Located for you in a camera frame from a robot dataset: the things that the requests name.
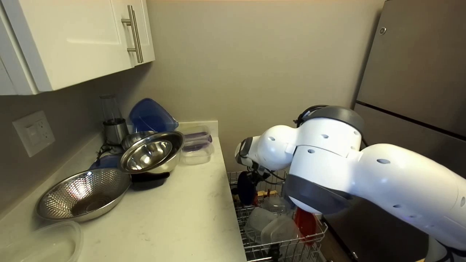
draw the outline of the countertop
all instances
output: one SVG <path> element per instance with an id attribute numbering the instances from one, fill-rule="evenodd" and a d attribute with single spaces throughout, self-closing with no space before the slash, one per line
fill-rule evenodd
<path id="1" fill-rule="evenodd" d="M 0 245 L 36 229 L 33 209 L 57 181 L 95 161 L 99 136 L 0 219 Z M 220 140 L 211 161 L 176 166 L 160 188 L 128 191 L 106 216 L 83 223 L 79 262 L 242 262 L 246 261 Z"/>

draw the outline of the refrigerator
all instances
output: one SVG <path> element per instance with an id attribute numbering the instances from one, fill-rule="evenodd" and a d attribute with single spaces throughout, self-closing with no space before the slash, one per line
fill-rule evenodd
<path id="1" fill-rule="evenodd" d="M 396 145 L 466 177 L 466 2 L 387 0 L 352 108 L 367 145 Z M 363 200 L 329 223 L 358 261 L 427 252 L 422 232 Z"/>

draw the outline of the metal bowl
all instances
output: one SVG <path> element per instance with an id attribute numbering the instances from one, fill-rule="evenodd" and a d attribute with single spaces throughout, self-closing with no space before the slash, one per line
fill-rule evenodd
<path id="1" fill-rule="evenodd" d="M 153 171 L 175 159 L 182 140 L 182 134 L 176 131 L 132 136 L 125 146 L 119 168 L 132 175 Z"/>
<path id="2" fill-rule="evenodd" d="M 111 212 L 131 185 L 119 169 L 93 169 L 76 174 L 48 190 L 36 213 L 52 222 L 89 222 Z"/>

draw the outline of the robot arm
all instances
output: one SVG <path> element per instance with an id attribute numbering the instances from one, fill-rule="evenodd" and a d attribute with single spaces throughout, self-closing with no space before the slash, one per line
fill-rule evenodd
<path id="1" fill-rule="evenodd" d="M 466 181 L 397 146 L 376 145 L 360 152 L 360 123 L 352 111 L 319 108 L 298 129 L 277 126 L 245 140 L 237 162 L 269 171 L 290 166 L 290 196 L 304 184 L 355 196 L 444 246 L 466 251 Z M 290 200 L 306 212 L 322 212 Z"/>

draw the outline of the electrical outlet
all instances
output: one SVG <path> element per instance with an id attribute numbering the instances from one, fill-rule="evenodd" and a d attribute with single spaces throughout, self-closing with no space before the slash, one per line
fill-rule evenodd
<path id="1" fill-rule="evenodd" d="M 14 121 L 13 126 L 29 158 L 38 155 L 55 142 L 44 111 L 20 118 Z"/>

